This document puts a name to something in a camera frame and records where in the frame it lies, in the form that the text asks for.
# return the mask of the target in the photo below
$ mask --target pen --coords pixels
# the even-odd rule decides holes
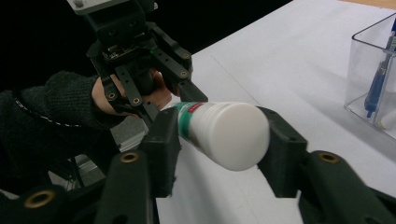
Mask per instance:
[[[396,19],[393,23],[386,49],[389,51],[395,51],[396,49]],[[382,86],[384,84],[385,75],[388,72],[390,58],[391,54],[387,53],[385,60],[379,63],[370,90],[367,94],[366,99],[364,100],[364,108],[367,110],[367,119],[371,118],[373,112],[376,111],[376,108],[378,106],[378,101],[381,95]]]

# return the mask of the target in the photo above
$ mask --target hole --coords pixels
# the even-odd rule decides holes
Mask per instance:
[[[127,223],[127,221],[128,221],[128,217],[127,216],[119,215],[119,216],[113,218],[113,222],[112,223],[113,224],[124,224],[124,223]]]
[[[129,152],[126,154],[123,154],[121,156],[121,161],[122,162],[133,162],[133,161],[137,161],[137,159],[139,158],[139,155],[135,152]]]
[[[46,205],[55,197],[52,190],[41,190],[26,199],[24,205],[27,208],[38,208]]]
[[[329,162],[329,163],[337,163],[337,162],[340,161],[340,160],[338,159],[338,157],[334,156],[334,155],[331,154],[331,153],[327,153],[327,152],[319,153],[318,156],[319,156],[323,161],[326,161],[326,162]]]

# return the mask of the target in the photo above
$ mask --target clear plastic container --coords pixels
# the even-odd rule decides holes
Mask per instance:
[[[354,34],[345,109],[396,139],[396,13]]]
[[[255,105],[237,102],[176,103],[179,135],[218,165],[243,171],[268,149],[270,127]]]

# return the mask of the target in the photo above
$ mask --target white surface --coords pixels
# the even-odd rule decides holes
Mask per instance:
[[[351,37],[394,13],[336,0],[294,0],[193,55],[209,101],[275,110],[308,151],[346,159],[370,187],[396,196],[396,144],[343,108]],[[231,172],[182,141],[162,224],[302,223],[297,199],[277,199],[256,167]]]

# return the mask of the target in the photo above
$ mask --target bottle label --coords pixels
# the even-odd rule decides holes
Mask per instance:
[[[183,138],[189,138],[189,126],[194,111],[204,102],[179,102],[175,104],[178,109],[178,134]]]

